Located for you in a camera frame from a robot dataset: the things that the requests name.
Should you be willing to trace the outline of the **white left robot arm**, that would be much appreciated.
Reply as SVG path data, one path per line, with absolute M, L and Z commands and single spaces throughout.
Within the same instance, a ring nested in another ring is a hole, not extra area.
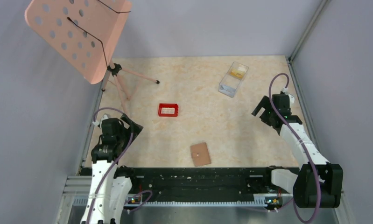
M 102 118 L 98 123 L 102 134 L 91 151 L 91 185 L 82 224 L 118 224 L 127 195 L 136 191 L 138 180 L 131 175 L 116 176 L 120 158 L 143 127 L 127 115 Z

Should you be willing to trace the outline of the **clear acrylic card box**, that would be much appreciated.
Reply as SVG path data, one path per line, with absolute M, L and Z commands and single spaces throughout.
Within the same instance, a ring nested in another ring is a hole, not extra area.
M 238 88 L 241 86 L 241 84 L 244 80 L 244 78 L 243 79 L 237 79 L 237 78 L 231 76 L 230 72 L 231 72 L 232 69 L 244 70 L 246 72 L 245 75 L 244 75 L 244 78 L 245 78 L 245 76 L 247 75 L 247 72 L 249 70 L 249 67 L 246 66 L 246 65 L 243 65 L 241 63 L 238 63 L 238 62 L 233 62 L 232 65 L 230 66 L 229 70 L 226 72 L 226 74 L 224 75 L 224 77 L 220 81 L 220 83 L 218 85 L 218 90 L 219 90 L 220 85 L 227 85 L 227 86 L 230 86 L 230 87 L 235 89 L 235 94 L 234 95 L 224 94 L 224 95 L 226 95 L 228 97 L 231 97 L 231 98 L 233 98 L 236 95 Z

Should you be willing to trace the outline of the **brown leather card holder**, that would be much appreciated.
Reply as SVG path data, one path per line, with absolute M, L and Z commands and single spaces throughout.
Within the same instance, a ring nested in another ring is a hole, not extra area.
M 211 157 L 206 142 L 190 146 L 190 153 L 195 167 L 211 164 Z

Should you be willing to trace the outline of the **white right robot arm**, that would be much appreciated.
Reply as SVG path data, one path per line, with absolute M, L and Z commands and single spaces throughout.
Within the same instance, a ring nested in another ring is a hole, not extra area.
M 290 109 L 290 97 L 285 93 L 263 96 L 252 115 L 260 109 L 264 112 L 260 119 L 277 131 L 290 146 L 299 166 L 298 174 L 285 168 L 274 168 L 262 179 L 267 192 L 275 192 L 279 187 L 292 193 L 299 208 L 337 208 L 341 201 L 343 169 L 330 163 L 318 151 L 306 133 L 301 119 Z

